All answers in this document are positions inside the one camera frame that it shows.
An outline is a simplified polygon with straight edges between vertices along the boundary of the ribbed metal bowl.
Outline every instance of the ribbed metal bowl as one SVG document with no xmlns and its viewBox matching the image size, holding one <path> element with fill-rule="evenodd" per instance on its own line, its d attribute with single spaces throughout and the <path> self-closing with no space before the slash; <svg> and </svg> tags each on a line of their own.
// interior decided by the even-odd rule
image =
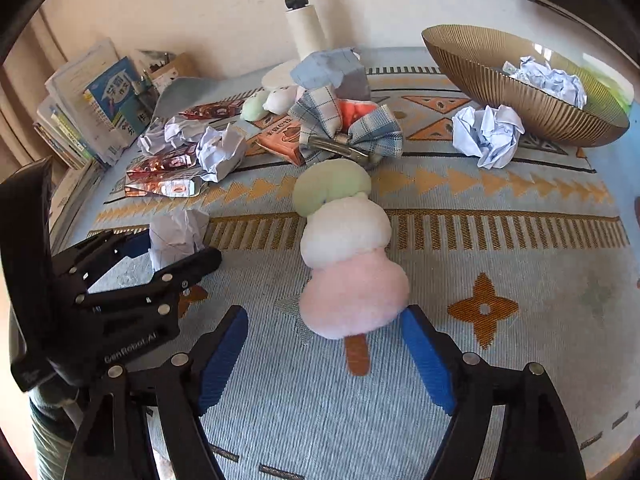
<svg viewBox="0 0 640 480">
<path fill-rule="evenodd" d="M 609 90 L 583 68 L 544 46 L 513 34 L 471 25 L 437 25 L 422 32 L 433 59 L 452 83 L 474 101 L 512 107 L 525 129 L 544 139 L 574 146 L 603 146 L 621 137 L 629 120 Z M 587 104 L 580 110 L 500 72 L 520 57 L 548 60 L 551 68 L 580 78 Z"/>
</svg>

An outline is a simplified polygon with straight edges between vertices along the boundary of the plaid fabric bow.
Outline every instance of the plaid fabric bow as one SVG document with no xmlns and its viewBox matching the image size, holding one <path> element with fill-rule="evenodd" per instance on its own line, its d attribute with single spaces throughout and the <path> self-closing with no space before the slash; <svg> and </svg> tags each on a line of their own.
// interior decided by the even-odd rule
<svg viewBox="0 0 640 480">
<path fill-rule="evenodd" d="M 306 146 L 311 136 L 338 140 L 344 143 L 339 99 L 334 89 L 324 86 L 306 91 L 296 102 L 289 115 L 300 121 L 300 153 L 307 164 L 320 162 L 331 153 Z M 355 121 L 346 132 L 346 144 L 356 150 L 382 156 L 402 156 L 402 129 L 386 105 L 376 108 Z"/>
</svg>

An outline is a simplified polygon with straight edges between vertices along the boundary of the stack of books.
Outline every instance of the stack of books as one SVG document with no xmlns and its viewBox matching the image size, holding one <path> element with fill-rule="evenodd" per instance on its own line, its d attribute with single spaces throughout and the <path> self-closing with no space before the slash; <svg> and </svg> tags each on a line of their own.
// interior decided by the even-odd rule
<svg viewBox="0 0 640 480">
<path fill-rule="evenodd" d="M 49 93 L 34 128 L 68 165 L 50 210 L 52 249 L 63 245 L 82 202 L 148 126 L 152 111 L 137 98 L 139 78 L 111 40 L 60 67 L 45 83 Z"/>
</svg>

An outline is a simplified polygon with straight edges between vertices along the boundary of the wooden popsicle stick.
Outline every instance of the wooden popsicle stick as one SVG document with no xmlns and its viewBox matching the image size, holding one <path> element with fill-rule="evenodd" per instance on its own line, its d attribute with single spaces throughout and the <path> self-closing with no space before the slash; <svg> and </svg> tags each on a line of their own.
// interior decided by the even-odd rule
<svg viewBox="0 0 640 480">
<path fill-rule="evenodd" d="M 345 337 L 344 350 L 347 357 L 347 367 L 350 372 L 356 377 L 367 375 L 371 364 L 367 336 L 359 334 Z"/>
</svg>

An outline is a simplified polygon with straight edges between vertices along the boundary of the crumpled paper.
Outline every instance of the crumpled paper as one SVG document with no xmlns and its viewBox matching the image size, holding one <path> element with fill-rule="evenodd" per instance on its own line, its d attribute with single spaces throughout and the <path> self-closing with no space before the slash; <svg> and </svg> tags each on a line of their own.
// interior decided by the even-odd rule
<svg viewBox="0 0 640 480">
<path fill-rule="evenodd" d="M 500 105 L 475 110 L 462 108 L 452 118 L 453 147 L 467 156 L 479 156 L 478 168 L 504 168 L 518 148 L 524 133 L 520 117 L 513 108 Z"/>
<path fill-rule="evenodd" d="M 157 155 L 166 148 L 164 140 L 164 121 L 155 118 L 146 132 L 138 137 L 138 146 L 146 156 Z"/>
<path fill-rule="evenodd" d="M 546 61 L 544 65 L 540 65 L 533 56 L 525 56 L 520 58 L 520 68 L 507 61 L 502 69 L 510 74 L 510 77 L 539 88 L 580 110 L 587 104 L 587 94 L 580 78 L 577 75 L 568 75 L 564 70 L 552 69 Z"/>
<path fill-rule="evenodd" d="M 242 161 L 247 150 L 244 135 L 232 124 L 224 132 L 208 126 L 196 147 L 198 162 L 207 171 L 208 182 L 220 182 Z"/>
<path fill-rule="evenodd" d="M 175 116 L 164 122 L 155 118 L 146 132 L 138 137 L 138 146 L 146 156 L 157 155 L 180 148 L 188 142 L 199 142 L 211 122 L 206 120 L 189 120 Z"/>
<path fill-rule="evenodd" d="M 199 142 L 211 120 L 189 120 L 181 116 L 169 119 L 164 126 L 164 140 L 179 148 L 185 142 Z"/>
<path fill-rule="evenodd" d="M 209 216 L 196 209 L 155 216 L 149 226 L 149 257 L 154 271 L 202 250 Z"/>
</svg>

